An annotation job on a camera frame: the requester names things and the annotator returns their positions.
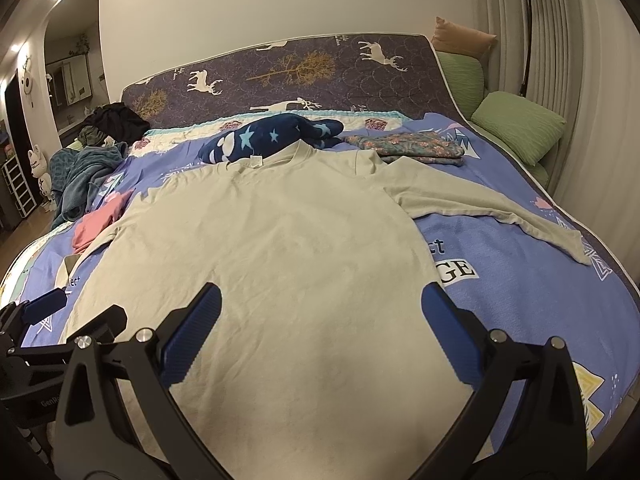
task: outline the white rack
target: white rack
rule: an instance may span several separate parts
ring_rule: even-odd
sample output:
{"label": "white rack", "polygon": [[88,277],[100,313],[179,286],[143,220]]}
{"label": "white rack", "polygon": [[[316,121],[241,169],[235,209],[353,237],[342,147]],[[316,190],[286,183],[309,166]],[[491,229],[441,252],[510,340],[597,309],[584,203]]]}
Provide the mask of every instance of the white rack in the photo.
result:
{"label": "white rack", "polygon": [[11,195],[14,197],[14,202],[20,215],[22,218],[27,218],[29,213],[36,209],[36,201],[15,155],[2,166],[2,174],[4,174],[4,179],[9,186]]}

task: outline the wooden floor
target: wooden floor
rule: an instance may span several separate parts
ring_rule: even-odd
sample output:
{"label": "wooden floor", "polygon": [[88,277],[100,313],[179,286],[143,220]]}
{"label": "wooden floor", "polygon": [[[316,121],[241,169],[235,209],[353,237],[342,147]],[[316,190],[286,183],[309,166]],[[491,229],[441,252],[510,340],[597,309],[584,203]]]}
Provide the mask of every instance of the wooden floor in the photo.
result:
{"label": "wooden floor", "polygon": [[38,207],[14,231],[0,234],[0,281],[22,250],[49,232],[53,214]]}

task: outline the golden tree print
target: golden tree print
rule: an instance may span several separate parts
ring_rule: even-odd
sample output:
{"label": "golden tree print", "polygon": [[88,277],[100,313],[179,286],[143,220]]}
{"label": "golden tree print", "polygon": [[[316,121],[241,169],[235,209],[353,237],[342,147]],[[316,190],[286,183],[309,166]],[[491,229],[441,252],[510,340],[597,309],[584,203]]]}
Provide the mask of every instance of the golden tree print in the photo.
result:
{"label": "golden tree print", "polygon": [[140,118],[148,121],[166,107],[166,92],[164,90],[153,90],[148,96],[143,94],[134,99],[132,104],[132,108]]}
{"label": "golden tree print", "polygon": [[298,61],[296,54],[287,54],[278,60],[277,65],[266,74],[250,77],[247,81],[262,80],[267,86],[274,76],[284,75],[287,85],[311,85],[318,79],[329,79],[335,73],[334,58],[326,52],[314,50]]}

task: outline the lucky cat statue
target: lucky cat statue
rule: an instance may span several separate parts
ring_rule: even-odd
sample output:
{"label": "lucky cat statue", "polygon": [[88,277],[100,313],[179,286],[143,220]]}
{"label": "lucky cat statue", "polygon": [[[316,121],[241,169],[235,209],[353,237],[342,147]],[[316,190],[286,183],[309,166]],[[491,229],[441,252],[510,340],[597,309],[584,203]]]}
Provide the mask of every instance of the lucky cat statue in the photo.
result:
{"label": "lucky cat statue", "polygon": [[40,193],[45,200],[42,206],[47,211],[53,211],[56,208],[56,202],[51,192],[51,175],[47,173],[47,159],[44,158],[37,144],[34,145],[33,150],[29,150],[28,155],[31,174],[38,179]]}

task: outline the orange pillow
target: orange pillow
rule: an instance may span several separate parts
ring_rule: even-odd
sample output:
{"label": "orange pillow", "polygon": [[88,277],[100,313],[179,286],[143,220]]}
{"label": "orange pillow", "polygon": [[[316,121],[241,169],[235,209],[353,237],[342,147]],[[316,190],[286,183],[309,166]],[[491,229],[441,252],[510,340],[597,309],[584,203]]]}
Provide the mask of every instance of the orange pillow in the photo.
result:
{"label": "orange pillow", "polygon": [[492,47],[495,38],[495,34],[487,34],[437,17],[436,30],[431,43],[440,52],[463,54],[480,59]]}

